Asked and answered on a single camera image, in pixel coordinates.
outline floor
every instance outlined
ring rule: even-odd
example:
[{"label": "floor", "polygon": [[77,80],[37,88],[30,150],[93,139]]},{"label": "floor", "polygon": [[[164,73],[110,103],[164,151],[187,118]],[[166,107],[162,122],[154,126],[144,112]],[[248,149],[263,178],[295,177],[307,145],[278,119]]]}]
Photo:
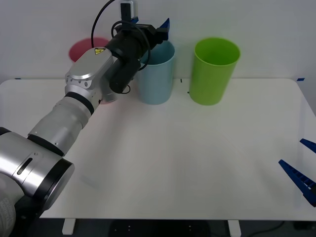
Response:
[{"label": "floor", "polygon": [[[77,220],[73,237],[108,237],[111,224],[114,220],[103,219],[82,219]],[[37,223],[36,230],[32,237],[61,237],[63,228],[63,219],[40,219]],[[241,237],[249,237],[250,234],[271,229],[280,224],[280,221],[240,221]],[[226,221],[208,221],[207,222],[211,237],[227,237],[229,236],[228,225]],[[255,235],[256,237],[316,237],[316,225],[314,223],[296,223],[301,228],[309,230],[296,230],[294,222],[287,221],[279,229]],[[116,235],[116,236],[134,236],[134,235]]]}]

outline black ring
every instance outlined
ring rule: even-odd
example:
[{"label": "black ring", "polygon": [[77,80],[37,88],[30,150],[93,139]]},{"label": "black ring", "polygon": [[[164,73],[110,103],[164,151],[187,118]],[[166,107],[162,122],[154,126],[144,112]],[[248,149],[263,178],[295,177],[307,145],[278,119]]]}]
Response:
[{"label": "black ring", "polygon": [[75,92],[68,92],[65,97],[71,97],[74,98],[78,101],[80,101],[81,103],[83,103],[90,111],[91,115],[93,115],[94,113],[94,108],[91,104],[90,101],[88,101],[88,99],[84,98],[82,95],[75,93]]},{"label": "black ring", "polygon": [[34,193],[34,198],[38,201],[43,201],[51,194],[54,185],[60,180],[67,169],[72,165],[65,159],[60,159],[45,176],[38,189]]},{"label": "black ring", "polygon": [[4,127],[0,127],[0,136],[4,135],[5,133],[10,132],[10,130],[4,128]]},{"label": "black ring", "polygon": [[28,136],[28,139],[41,147],[44,147],[45,149],[48,149],[51,152],[54,152],[55,154],[59,155],[60,157],[63,157],[65,154],[56,146],[51,144],[50,142],[46,141],[45,139],[38,137],[36,135],[30,134]]}]

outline white wall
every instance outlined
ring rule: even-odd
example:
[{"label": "white wall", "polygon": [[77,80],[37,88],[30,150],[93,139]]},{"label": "white wall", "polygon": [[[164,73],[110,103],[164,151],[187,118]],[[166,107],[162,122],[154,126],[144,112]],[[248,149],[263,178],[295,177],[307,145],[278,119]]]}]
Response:
[{"label": "white wall", "polygon": [[[0,0],[0,80],[62,77],[72,64],[69,48],[90,36],[94,18],[105,2]],[[190,76],[197,40],[220,36],[241,48],[242,57],[234,77],[304,77],[306,91],[311,89],[309,83],[316,83],[315,0],[138,0],[138,3],[140,23],[158,27],[170,17],[170,40],[178,56],[176,77]],[[110,38],[111,25],[117,20],[118,0],[105,10],[96,35]]]}]

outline light blue cup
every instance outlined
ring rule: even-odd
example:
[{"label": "light blue cup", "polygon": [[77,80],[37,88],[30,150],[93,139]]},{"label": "light blue cup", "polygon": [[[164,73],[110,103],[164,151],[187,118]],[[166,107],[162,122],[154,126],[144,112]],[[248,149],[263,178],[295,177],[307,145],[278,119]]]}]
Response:
[{"label": "light blue cup", "polygon": [[[175,49],[169,41],[157,44],[145,69],[136,76],[139,98],[143,103],[158,105],[166,102],[171,95],[173,83],[173,61]],[[147,54],[141,63],[147,60]]]}]

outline table leg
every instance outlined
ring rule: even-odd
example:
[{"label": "table leg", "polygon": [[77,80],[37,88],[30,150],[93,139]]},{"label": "table leg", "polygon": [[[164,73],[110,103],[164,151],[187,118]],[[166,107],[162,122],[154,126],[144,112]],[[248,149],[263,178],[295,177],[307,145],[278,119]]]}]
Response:
[{"label": "table leg", "polygon": [[241,237],[241,230],[238,220],[229,220],[228,227],[231,237]]},{"label": "table leg", "polygon": [[74,233],[75,223],[75,218],[66,218],[63,226],[63,235],[72,235]]}]

